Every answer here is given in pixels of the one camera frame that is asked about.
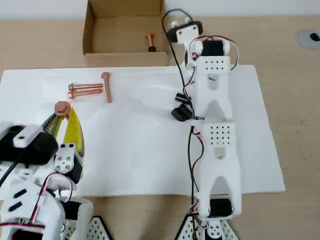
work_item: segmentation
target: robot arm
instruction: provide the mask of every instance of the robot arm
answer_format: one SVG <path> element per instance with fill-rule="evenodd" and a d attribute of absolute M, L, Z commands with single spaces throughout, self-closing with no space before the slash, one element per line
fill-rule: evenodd
<path fill-rule="evenodd" d="M 63 143 L 58 144 L 64 118 L 68 126 Z M 0 213 L 1 240 L 19 236 L 58 240 L 68 220 L 76 221 L 72 238 L 86 239 L 93 205 L 71 198 L 82 178 L 84 156 L 81 125 L 73 108 L 58 102 L 55 113 L 42 126 L 1 122 L 0 151 L 0 170 L 9 170 L 13 177 Z M 65 190 L 67 197 L 61 194 Z"/>

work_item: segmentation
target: perforated white panel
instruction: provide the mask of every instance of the perforated white panel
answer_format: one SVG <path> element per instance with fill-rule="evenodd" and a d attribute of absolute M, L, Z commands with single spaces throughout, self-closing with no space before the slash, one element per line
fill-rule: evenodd
<path fill-rule="evenodd" d="M 197 221 L 195 221 L 195 227 L 197 228 L 198 226 L 199 225 Z M 199 226 L 196 231 L 196 236 L 198 240 L 205 239 L 205 231 L 208 231 L 208 235 L 212 239 L 222 238 L 222 240 L 238 240 L 236 234 L 233 232 L 226 220 L 210 221 L 207 229 L 204 229 Z M 189 216 L 185 221 L 185 224 L 183 225 L 177 240 L 192 240 L 192 233 L 192 217 Z"/>
<path fill-rule="evenodd" d="M 76 230 L 76 220 L 64 220 L 61 230 L 61 240 L 69 240 Z"/>
<path fill-rule="evenodd" d="M 92 218 L 87 237 L 88 240 L 112 240 L 99 217 Z"/>

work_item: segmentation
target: red wire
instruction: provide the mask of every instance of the red wire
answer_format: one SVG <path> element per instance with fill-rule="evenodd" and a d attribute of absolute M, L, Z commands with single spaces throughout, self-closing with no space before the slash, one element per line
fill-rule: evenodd
<path fill-rule="evenodd" d="M 18 226 L 18 227 L 30 227 L 30 228 L 40 228 L 44 229 L 44 225 L 39 224 L 29 224 L 29 223 L 18 223 L 18 222 L 4 222 L 0 224 L 0 227 L 8 227 L 8 226 Z"/>

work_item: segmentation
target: ventilation hole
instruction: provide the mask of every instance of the ventilation hole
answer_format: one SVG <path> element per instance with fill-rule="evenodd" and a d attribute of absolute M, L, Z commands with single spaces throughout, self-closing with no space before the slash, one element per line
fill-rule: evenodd
<path fill-rule="evenodd" d="M 310 34 L 310 38 L 315 42 L 320 42 L 320 36 L 315 32 Z"/>
<path fill-rule="evenodd" d="M 13 212 L 14 210 L 20 208 L 22 206 L 22 202 L 17 202 L 15 205 L 12 205 L 11 207 L 9 207 L 8 211 L 9 212 Z"/>
<path fill-rule="evenodd" d="M 15 195 L 13 195 L 14 199 L 17 199 L 18 197 L 22 196 L 27 192 L 27 189 L 22 189 L 21 191 L 18 191 Z"/>

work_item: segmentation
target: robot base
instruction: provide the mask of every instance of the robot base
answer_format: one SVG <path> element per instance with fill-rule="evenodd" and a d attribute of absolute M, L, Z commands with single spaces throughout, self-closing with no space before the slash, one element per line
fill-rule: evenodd
<path fill-rule="evenodd" d="M 238 240 L 238 237 L 226 220 L 209 221 L 207 229 L 199 226 L 197 221 L 194 221 L 196 229 L 196 237 L 198 240 Z M 181 224 L 181 227 L 175 236 L 174 240 L 192 240 L 193 225 L 192 215 L 187 214 Z"/>

